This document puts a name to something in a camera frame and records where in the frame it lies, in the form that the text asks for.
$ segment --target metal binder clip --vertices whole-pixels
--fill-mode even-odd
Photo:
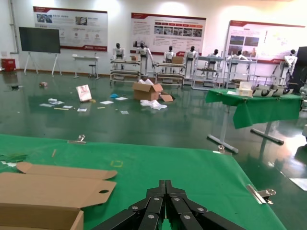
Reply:
[[[67,143],[75,143],[75,144],[86,144],[86,141],[83,141],[85,138],[85,135],[79,135],[77,140],[69,140],[67,141]]]

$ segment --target flattened cardboard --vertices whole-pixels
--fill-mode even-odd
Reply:
[[[173,101],[172,96],[169,95],[169,94],[166,93],[166,92],[161,92],[160,97],[161,97],[161,99],[162,99],[164,102],[172,102],[172,101]]]
[[[3,172],[0,204],[82,208],[105,203],[115,185],[97,179]]]
[[[147,85],[147,84],[141,84],[137,82],[133,84],[132,88],[134,90],[135,99],[148,100],[148,101],[158,100],[159,92],[163,90],[160,84]]]
[[[28,162],[17,163],[17,168],[26,174],[77,177],[98,180],[110,179],[117,175],[117,171],[115,170],[107,171],[98,169],[61,167],[54,165],[31,164]]]

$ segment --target open cardboard box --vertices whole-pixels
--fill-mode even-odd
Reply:
[[[116,171],[17,164],[0,173],[0,230],[83,230],[82,207],[105,203]]]
[[[163,88],[160,84],[156,85],[149,85],[149,84],[142,84],[142,83],[134,83],[133,84],[134,90],[134,98],[137,100],[158,100],[160,98],[165,102],[172,102],[173,98],[166,92],[163,92]]]

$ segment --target table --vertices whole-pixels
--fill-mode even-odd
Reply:
[[[226,105],[224,120],[220,138],[208,135],[209,139],[224,145],[229,150],[238,153],[238,149],[225,143],[226,129],[228,124],[229,110],[231,106],[236,107],[234,114],[235,128],[249,127],[256,123],[266,123],[265,132],[254,128],[254,132],[262,137],[266,137],[274,142],[283,144],[283,140],[269,135],[272,121],[298,119],[301,97],[289,94],[280,97],[242,97],[238,95],[227,94],[228,91],[234,90],[210,90],[206,96],[206,102],[223,102]]]
[[[259,205],[247,190],[246,185],[252,183],[235,159],[211,150],[98,142],[81,145],[0,135],[0,160],[16,160],[21,155],[36,164],[118,171],[111,179],[118,184],[108,202],[83,209],[84,230],[145,198],[146,190],[157,187],[159,180],[172,180],[174,187],[186,190],[189,199],[247,230],[285,230],[270,206]],[[16,171],[0,163],[0,172]],[[167,220],[163,229],[170,230]]]
[[[74,62],[75,62],[75,77],[74,78],[77,78],[79,76],[77,76],[77,61],[93,61],[96,65],[96,71],[97,71],[97,79],[99,78],[98,76],[98,60],[100,59],[100,57],[81,57],[81,56],[74,56],[72,55],[73,59],[74,59]]]

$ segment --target easel stand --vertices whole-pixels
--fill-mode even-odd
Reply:
[[[52,73],[51,74],[52,74],[53,77],[54,77],[53,73],[54,73],[54,69],[56,67],[56,64],[58,65],[59,73],[62,76],[62,71],[61,71],[61,69],[59,67],[59,62],[58,62],[58,54],[56,54],[56,59],[54,60],[54,64],[53,64],[53,68],[52,68]]]
[[[31,52],[28,52],[27,62],[25,63],[25,68],[24,68],[24,74],[27,75],[26,71],[27,71],[27,66],[28,66],[28,63],[29,63],[29,59],[31,59],[31,61],[33,62],[33,65],[34,65],[34,67],[36,69],[36,73],[38,74],[37,66],[36,66],[36,63],[34,62],[32,56],[31,56]]]

